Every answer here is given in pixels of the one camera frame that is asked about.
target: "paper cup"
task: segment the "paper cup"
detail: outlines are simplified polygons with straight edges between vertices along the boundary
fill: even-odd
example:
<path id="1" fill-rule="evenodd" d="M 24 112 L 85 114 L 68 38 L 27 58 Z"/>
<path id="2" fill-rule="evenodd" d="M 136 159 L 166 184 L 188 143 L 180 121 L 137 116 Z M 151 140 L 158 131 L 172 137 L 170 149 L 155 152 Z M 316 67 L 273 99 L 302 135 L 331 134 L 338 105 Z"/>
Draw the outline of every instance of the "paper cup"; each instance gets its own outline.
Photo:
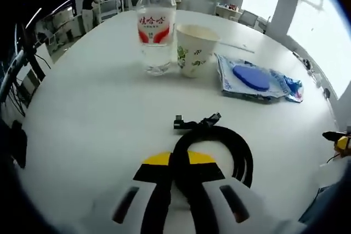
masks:
<path id="1" fill-rule="evenodd" d="M 198 77 L 212 56 L 219 36 L 207 27 L 180 24 L 177 39 L 180 72 L 190 78 Z"/>

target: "yellow strip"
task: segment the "yellow strip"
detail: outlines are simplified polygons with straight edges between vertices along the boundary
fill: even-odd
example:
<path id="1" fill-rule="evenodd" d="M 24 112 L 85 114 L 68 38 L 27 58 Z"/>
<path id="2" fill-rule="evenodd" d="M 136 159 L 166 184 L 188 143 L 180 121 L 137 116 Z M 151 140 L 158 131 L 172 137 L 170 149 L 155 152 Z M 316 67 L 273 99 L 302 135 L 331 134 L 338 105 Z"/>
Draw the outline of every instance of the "yellow strip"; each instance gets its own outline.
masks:
<path id="1" fill-rule="evenodd" d="M 143 164 L 168 165 L 171 152 L 159 153 L 156 156 L 150 156 Z"/>
<path id="2" fill-rule="evenodd" d="M 341 150 L 345 150 L 347 148 L 348 141 L 349 141 L 348 137 L 343 136 L 336 143 L 336 147 Z"/>
<path id="3" fill-rule="evenodd" d="M 168 165 L 171 152 L 159 153 L 156 156 L 150 156 L 143 164 Z M 190 164 L 215 163 L 216 161 L 209 155 L 188 151 Z"/>
<path id="4" fill-rule="evenodd" d="M 188 151 L 190 164 L 215 163 L 215 160 L 204 153 Z"/>

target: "plastic bottle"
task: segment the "plastic bottle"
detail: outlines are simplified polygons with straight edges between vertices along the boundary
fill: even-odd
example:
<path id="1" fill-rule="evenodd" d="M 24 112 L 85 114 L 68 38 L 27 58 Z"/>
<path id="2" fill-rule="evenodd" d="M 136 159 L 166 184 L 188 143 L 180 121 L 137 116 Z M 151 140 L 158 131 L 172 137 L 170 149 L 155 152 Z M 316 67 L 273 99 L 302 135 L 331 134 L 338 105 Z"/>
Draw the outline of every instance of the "plastic bottle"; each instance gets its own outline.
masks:
<path id="1" fill-rule="evenodd" d="M 175 0 L 139 0 L 138 34 L 146 72 L 164 74 L 171 62 L 176 18 Z"/>

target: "white table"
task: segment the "white table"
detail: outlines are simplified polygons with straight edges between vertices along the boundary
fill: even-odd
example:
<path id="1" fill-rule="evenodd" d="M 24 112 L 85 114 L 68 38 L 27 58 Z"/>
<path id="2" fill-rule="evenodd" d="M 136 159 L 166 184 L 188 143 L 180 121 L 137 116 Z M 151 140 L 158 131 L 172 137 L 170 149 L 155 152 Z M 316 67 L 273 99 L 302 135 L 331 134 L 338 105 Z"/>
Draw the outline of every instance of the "white table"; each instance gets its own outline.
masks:
<path id="1" fill-rule="evenodd" d="M 123 188 L 141 162 L 172 151 L 180 136 L 173 120 L 200 121 L 219 111 L 219 125 L 238 132 L 253 154 L 251 189 L 267 209 L 298 219 L 316 194 L 311 176 L 333 155 L 322 132 L 335 130 L 330 109 L 302 64 L 269 37 L 238 23 L 200 13 L 177 11 L 177 22 L 205 25 L 225 42 L 216 52 L 272 67 L 302 80 L 304 101 L 261 105 L 223 97 L 213 60 L 204 78 L 187 79 L 176 70 L 146 75 L 136 31 L 135 12 L 106 20 L 83 36 L 54 65 L 37 90 L 24 120 L 27 167 L 19 171 L 34 204 L 52 222 L 75 220 L 105 191 Z M 225 147 L 203 142 L 226 175 L 233 167 Z M 191 228 L 190 212 L 170 211 L 165 233 Z"/>

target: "red and white label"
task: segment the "red and white label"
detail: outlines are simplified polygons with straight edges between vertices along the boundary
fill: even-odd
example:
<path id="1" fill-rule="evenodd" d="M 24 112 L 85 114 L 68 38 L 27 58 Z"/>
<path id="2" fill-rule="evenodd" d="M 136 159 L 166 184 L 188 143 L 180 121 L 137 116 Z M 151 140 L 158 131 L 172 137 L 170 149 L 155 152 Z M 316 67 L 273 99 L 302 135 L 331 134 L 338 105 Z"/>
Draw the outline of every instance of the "red and white label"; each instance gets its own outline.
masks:
<path id="1" fill-rule="evenodd" d="M 172 40 L 173 19 L 167 13 L 138 14 L 138 34 L 144 44 L 166 44 Z"/>

